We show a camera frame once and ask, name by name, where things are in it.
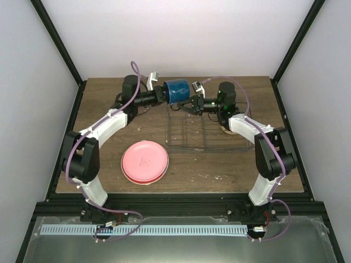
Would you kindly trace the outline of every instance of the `perforated metal rail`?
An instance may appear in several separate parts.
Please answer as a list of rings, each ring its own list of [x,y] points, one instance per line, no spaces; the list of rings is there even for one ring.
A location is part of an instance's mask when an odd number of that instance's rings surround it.
[[[40,235],[91,236],[98,225],[42,225]],[[99,235],[122,236],[133,230],[133,225],[120,225],[112,230],[101,230]],[[230,236],[245,237],[246,225],[142,225],[134,236]]]

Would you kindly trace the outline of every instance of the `wooden tabletop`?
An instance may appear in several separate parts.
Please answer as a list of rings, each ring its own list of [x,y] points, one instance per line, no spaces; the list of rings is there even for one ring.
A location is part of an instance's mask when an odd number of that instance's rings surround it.
[[[158,84],[175,78],[159,78]],[[205,77],[185,77],[189,83]],[[279,108],[268,77],[235,77],[244,87],[250,100],[251,116],[273,127],[283,126]],[[215,97],[220,82],[205,84],[206,97]],[[90,78],[84,91],[74,131],[80,131],[100,119],[122,90],[123,78]],[[236,88],[238,106],[245,110],[245,99]],[[166,174],[151,185],[136,185],[122,173],[121,158],[135,142],[151,140],[168,152]],[[254,148],[239,135],[222,131],[218,123],[207,115],[192,116],[173,112],[169,105],[152,107],[119,130],[100,149],[99,179],[107,192],[116,193],[192,193],[192,192],[248,192],[258,172]],[[287,176],[278,192],[303,192],[297,169]],[[78,192],[67,184],[61,174],[57,193]]]

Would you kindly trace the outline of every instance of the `white wall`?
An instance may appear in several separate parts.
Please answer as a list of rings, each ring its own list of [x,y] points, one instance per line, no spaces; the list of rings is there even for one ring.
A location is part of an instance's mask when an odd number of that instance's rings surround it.
[[[43,0],[82,78],[273,77],[313,0]]]
[[[326,1],[279,89],[315,198],[351,262],[351,2]]]
[[[0,261],[15,262],[77,85],[30,1],[0,3]]]

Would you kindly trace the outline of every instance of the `pink plate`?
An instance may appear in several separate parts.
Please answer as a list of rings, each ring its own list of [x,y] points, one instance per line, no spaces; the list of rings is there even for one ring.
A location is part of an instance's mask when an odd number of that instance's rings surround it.
[[[153,141],[140,141],[125,151],[121,167],[130,181],[149,185],[165,174],[168,168],[168,154],[161,145]]]

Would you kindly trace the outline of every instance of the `gray floor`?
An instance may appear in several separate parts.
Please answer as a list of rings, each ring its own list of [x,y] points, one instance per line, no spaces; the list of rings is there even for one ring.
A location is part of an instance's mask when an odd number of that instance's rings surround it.
[[[284,221],[272,222],[267,236],[284,229]],[[25,262],[323,263],[336,260],[320,219],[293,217],[284,236],[264,243],[251,243],[245,237],[129,237],[96,244],[91,236],[37,236],[32,237]]]

